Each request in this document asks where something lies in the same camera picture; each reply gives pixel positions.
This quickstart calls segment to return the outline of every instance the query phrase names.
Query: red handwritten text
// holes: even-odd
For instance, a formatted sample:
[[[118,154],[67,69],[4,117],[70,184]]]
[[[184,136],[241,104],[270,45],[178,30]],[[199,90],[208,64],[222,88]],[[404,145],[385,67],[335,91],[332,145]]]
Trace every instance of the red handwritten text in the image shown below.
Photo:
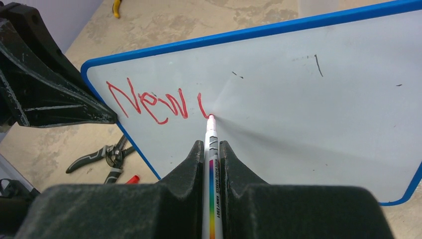
[[[188,118],[188,110],[187,110],[187,106],[186,106],[186,101],[185,101],[185,98],[183,96],[182,89],[180,89],[180,88],[178,89],[178,92],[179,92],[179,97],[180,97],[180,101],[181,101],[182,105],[180,105],[180,103],[177,101],[177,99],[170,94],[165,95],[168,102],[170,102],[170,103],[168,103],[164,99],[157,97],[154,94],[151,95],[148,92],[144,92],[142,95],[138,94],[138,98],[137,98],[136,94],[135,94],[135,90],[133,89],[132,83],[131,83],[129,78],[127,78],[127,83],[129,84],[131,97],[129,97],[124,91],[122,91],[118,87],[114,86],[110,82],[107,81],[106,83],[108,85],[108,89],[110,90],[110,93],[113,95],[117,104],[119,105],[119,107],[121,108],[121,110],[123,111],[124,115],[127,118],[129,118],[129,115],[127,114],[126,110],[123,108],[122,104],[120,103],[120,101],[116,97],[116,94],[115,94],[116,92],[121,93],[130,102],[130,104],[135,108],[136,112],[138,112],[138,114],[141,114],[142,113],[141,108],[140,108],[139,103],[138,103],[138,98],[139,98],[142,106],[149,113],[149,115],[155,120],[155,122],[157,122],[157,124],[166,124],[169,121],[169,118],[165,118],[162,121],[158,120],[157,117],[154,115],[154,113],[150,110],[150,107],[157,105],[157,102],[160,102],[160,103],[164,104],[165,106],[167,106],[169,108],[169,110],[175,116],[178,116],[179,113],[180,113],[182,118],[184,118],[184,119]],[[201,94],[200,93],[198,93],[197,99],[198,99],[199,109],[201,110],[202,115],[204,116],[204,118],[208,119],[209,115],[207,115],[204,111],[204,107],[202,106],[202,100],[201,100]]]

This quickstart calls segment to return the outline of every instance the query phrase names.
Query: pliers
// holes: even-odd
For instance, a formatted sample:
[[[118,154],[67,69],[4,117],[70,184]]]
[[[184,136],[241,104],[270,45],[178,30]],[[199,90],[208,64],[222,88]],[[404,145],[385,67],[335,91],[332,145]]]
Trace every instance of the pliers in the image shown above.
[[[105,145],[102,149],[98,150],[97,152],[78,158],[69,166],[69,168],[66,170],[66,173],[72,173],[73,171],[82,166],[93,162],[97,162],[105,158],[107,164],[112,167],[112,169],[108,174],[107,178],[105,179],[104,184],[115,183],[123,172],[124,158],[126,158],[129,154],[135,151],[133,146],[127,149],[123,149],[126,142],[127,138],[123,135],[116,145]]]

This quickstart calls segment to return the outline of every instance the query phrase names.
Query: beige table surface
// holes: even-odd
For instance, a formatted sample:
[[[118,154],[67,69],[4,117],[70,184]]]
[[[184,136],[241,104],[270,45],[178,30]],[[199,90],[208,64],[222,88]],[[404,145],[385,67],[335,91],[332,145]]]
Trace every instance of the beige table surface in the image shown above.
[[[124,0],[120,19],[111,13],[112,2],[104,1],[67,51],[78,69],[95,57],[298,17],[297,0]],[[340,0],[339,10],[379,2]],[[76,158],[116,143],[121,135],[115,125],[48,129],[15,125],[0,143],[0,153],[40,191],[61,183],[102,183],[110,170],[104,160],[72,174],[65,170]],[[141,183],[157,181],[137,154],[127,158],[118,183],[135,174]],[[419,185],[407,203],[384,208],[397,238],[422,239],[421,204]]]

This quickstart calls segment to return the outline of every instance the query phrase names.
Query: white marker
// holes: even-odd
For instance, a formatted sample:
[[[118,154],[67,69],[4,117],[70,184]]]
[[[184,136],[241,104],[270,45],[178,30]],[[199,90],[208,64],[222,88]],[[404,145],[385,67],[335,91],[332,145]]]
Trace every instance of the white marker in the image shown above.
[[[218,138],[213,115],[210,115],[207,121],[204,148],[202,239],[222,239],[220,158],[218,156]]]

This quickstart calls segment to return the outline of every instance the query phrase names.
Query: black plastic bracket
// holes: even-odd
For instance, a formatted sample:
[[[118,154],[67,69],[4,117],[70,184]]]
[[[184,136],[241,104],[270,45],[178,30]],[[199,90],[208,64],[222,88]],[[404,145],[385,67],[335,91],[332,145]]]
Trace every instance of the black plastic bracket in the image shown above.
[[[226,141],[220,157],[225,239],[393,238],[365,189],[269,185]],[[156,184],[47,189],[16,237],[200,239],[203,159],[204,144],[196,141],[188,157]]]
[[[0,124],[54,127],[116,123],[62,54],[37,9],[0,7]]]
[[[0,180],[0,192],[0,234],[13,235],[40,193],[35,188],[29,191],[21,182],[11,179]]]

